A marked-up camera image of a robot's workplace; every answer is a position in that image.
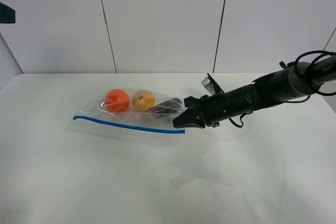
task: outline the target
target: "white wall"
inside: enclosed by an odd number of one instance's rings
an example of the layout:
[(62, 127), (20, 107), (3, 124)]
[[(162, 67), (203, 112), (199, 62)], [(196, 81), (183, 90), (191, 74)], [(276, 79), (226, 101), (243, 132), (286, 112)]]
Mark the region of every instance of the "white wall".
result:
[[(327, 47), (326, 51), (336, 52), (336, 34), (334, 33), (331, 37)], [(329, 83), (325, 83), (322, 88), (322, 92), (331, 93), (336, 91), (336, 81), (332, 81)], [(332, 97), (324, 97), (324, 99), (328, 102), (330, 107), (336, 112), (336, 95)]]
[(118, 72), (212, 72), (223, 0), (103, 0)]
[(20, 73), (22, 71), (0, 33), (0, 90)]
[(322, 50), (336, 26), (334, 2), (227, 0), (215, 72), (277, 71), (282, 60)]
[(16, 24), (0, 25), (24, 73), (115, 72), (101, 0), (0, 0)]

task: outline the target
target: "plastic bag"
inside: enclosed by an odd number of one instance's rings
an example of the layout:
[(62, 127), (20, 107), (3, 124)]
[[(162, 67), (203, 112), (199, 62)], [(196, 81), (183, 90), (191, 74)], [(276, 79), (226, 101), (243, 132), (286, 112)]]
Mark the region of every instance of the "plastic bag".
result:
[(185, 111), (183, 99), (148, 90), (113, 89), (78, 112), (73, 119), (140, 131), (181, 134), (173, 119)]

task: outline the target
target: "white tabletop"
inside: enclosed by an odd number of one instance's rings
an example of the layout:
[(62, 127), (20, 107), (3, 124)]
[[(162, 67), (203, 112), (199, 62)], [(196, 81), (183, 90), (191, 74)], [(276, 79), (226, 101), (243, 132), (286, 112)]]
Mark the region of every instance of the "white tabletop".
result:
[[(229, 91), (262, 74), (214, 74)], [(335, 223), (336, 114), (318, 95), (238, 129), (72, 120), (113, 88), (207, 93), (205, 74), (23, 74), (0, 91), (0, 223)]]

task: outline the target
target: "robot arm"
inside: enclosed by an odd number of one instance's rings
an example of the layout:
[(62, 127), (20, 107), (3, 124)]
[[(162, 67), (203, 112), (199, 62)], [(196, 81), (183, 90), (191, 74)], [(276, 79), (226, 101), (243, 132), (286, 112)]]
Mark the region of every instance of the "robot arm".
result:
[[(311, 63), (299, 62), (310, 54), (320, 54)], [(325, 56), (329, 58), (317, 61)], [(240, 120), (253, 111), (290, 102), (292, 99), (307, 97), (307, 101), (314, 94), (335, 95), (336, 92), (326, 94), (319, 91), (321, 85), (336, 79), (336, 53), (327, 51), (312, 51), (297, 58), (288, 65), (280, 63), (283, 70), (267, 74), (253, 81), (253, 84), (243, 86), (225, 93), (216, 81), (208, 74), (202, 85), (210, 92), (200, 99), (188, 97), (184, 99), (187, 110), (174, 119), (175, 128), (205, 126), (217, 127), (219, 121), (240, 116)]]

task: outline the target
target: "yellow fruit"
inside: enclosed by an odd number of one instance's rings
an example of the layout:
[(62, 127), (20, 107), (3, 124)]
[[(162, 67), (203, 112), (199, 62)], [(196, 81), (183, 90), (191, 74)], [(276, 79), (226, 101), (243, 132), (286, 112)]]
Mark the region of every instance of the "yellow fruit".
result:
[(154, 106), (155, 98), (151, 91), (140, 90), (135, 93), (133, 106), (136, 111), (146, 111)]

